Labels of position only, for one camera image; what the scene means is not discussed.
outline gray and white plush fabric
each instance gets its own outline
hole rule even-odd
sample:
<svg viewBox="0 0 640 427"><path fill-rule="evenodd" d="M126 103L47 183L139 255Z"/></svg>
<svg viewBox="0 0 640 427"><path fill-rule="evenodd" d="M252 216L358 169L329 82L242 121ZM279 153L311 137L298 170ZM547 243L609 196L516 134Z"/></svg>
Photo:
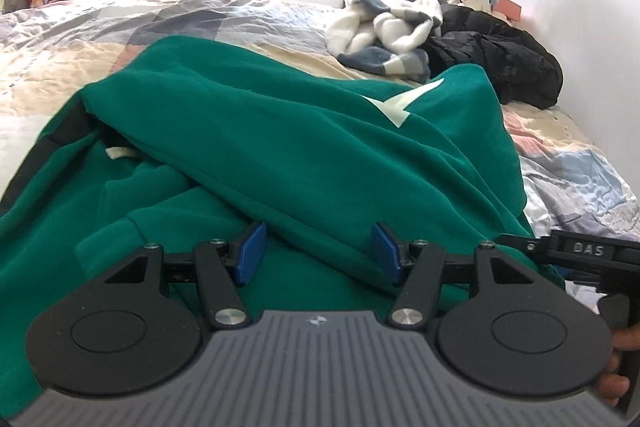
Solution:
<svg viewBox="0 0 640 427"><path fill-rule="evenodd" d="M344 0L326 28L326 47L347 68L429 80L429 56L419 46L439 34L438 0Z"/></svg>

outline bed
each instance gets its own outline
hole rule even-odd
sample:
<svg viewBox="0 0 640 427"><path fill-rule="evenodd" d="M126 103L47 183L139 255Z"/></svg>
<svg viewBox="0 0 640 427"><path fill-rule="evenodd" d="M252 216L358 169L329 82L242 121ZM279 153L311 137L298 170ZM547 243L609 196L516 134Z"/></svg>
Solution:
<svg viewBox="0 0 640 427"><path fill-rule="evenodd" d="M0 193L76 90L124 67L164 36L243 46L319 76L370 78L328 54L324 24L333 10L268 0L79 0L2 16ZM561 229L640 241L638 200L568 115L524 103L502 111L536 235ZM593 296L585 301L592 304Z"/></svg>

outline blue gripper pad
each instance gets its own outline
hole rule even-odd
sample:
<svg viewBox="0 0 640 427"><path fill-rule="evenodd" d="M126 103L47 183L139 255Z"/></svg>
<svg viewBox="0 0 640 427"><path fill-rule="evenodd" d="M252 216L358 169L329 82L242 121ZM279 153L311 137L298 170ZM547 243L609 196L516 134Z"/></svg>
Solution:
<svg viewBox="0 0 640 427"><path fill-rule="evenodd" d="M233 278L236 286L244 286L254 276L255 269L262 259L264 247L267 243L267 225L256 223L247 238L238 248L238 262L233 268Z"/></svg>
<svg viewBox="0 0 640 427"><path fill-rule="evenodd" d="M400 286L403 279L403 270L400 266L400 245L387 235L378 223L371 230L371 242L373 244L372 257L382 268L387 280L393 286Z"/></svg>

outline finger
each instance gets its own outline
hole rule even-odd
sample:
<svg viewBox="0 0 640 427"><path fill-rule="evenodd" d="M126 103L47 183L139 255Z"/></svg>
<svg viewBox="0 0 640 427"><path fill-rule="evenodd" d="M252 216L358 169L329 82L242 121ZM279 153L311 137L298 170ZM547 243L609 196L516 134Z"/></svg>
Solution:
<svg viewBox="0 0 640 427"><path fill-rule="evenodd" d="M605 371L607 373L613 373L619 367L620 367L620 354L613 353L613 355L609 357L609 362L607 362L607 367L605 368Z"/></svg>
<svg viewBox="0 0 640 427"><path fill-rule="evenodd" d="M624 330L615 330L612 333L613 347L620 351L635 351L640 349L640 324L625 328Z"/></svg>
<svg viewBox="0 0 640 427"><path fill-rule="evenodd" d="M624 396L629 390L630 382L626 377L620 375L604 375L600 379L596 390L605 399L615 399Z"/></svg>

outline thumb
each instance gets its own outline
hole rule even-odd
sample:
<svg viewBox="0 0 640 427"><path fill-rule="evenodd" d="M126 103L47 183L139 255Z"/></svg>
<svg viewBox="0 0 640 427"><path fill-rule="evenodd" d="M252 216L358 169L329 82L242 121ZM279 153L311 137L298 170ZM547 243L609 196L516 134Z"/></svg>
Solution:
<svg viewBox="0 0 640 427"><path fill-rule="evenodd" d="M636 351L640 349L640 323L612 332L613 347L620 351Z"/></svg>

